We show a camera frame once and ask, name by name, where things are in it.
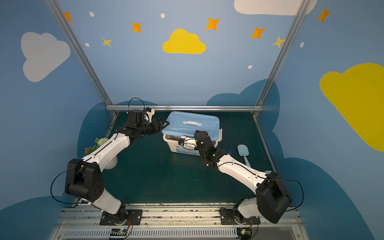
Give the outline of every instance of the black mounting plate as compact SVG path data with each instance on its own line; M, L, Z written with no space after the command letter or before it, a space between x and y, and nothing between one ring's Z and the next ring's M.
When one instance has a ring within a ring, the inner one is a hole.
M109 218L108 214L102 213L100 225L101 226L128 226L129 217L131 218L131 221L132 221L131 225L135 225L135 226L140 225L141 215L143 213L143 210L141 210L141 209L126 209L126 213L128 215L127 220L121 225L116 225L114 223L115 219Z
M219 209L220 213L220 220L221 225L238 225L238 223L235 221L235 218L231 217L233 216L233 210L232 209ZM260 224L260 217L250 217L247 219L247 222L244 223L244 225L251 225L251 219L252 219L252 225L258 225Z

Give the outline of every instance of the blue plastic storage box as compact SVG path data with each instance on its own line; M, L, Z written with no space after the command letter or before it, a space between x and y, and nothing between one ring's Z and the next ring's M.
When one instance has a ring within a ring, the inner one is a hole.
M222 139L220 120L216 116L175 111L170 113L167 121L169 125L161 132L172 152L199 156L199 151L194 150L196 130L206 131L215 147ZM180 138L185 138L184 145L179 145Z

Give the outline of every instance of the dark green table surface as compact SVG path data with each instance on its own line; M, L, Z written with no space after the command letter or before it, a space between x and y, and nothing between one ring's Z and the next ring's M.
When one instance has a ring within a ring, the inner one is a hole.
M167 119L170 112L156 112ZM252 114L249 112L203 112L220 119L223 139L218 148L232 150L232 157L244 163L237 145L248 146L248 160L259 171L272 170ZM126 119L121 112L113 129ZM162 133L138 138L118 154L118 164L104 170L106 189L125 203L237 202L253 194L231 176L205 166L199 156L173 153Z

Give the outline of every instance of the lid handle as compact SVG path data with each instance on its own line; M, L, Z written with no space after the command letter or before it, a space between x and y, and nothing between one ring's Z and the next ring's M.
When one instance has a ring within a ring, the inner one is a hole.
M197 126L201 126L201 125L202 125L201 123L198 123L198 122L192 122L192 121L184 121L183 123L184 123L184 124L197 125Z

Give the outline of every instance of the light blue spatula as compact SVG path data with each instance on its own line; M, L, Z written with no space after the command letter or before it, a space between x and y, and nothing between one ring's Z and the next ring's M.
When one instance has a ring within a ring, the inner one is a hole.
M247 156L249 155L248 147L244 144L240 144L239 146L237 146L237 150L239 152L239 155L244 157L245 165L247 165L248 167L251 167L247 159Z

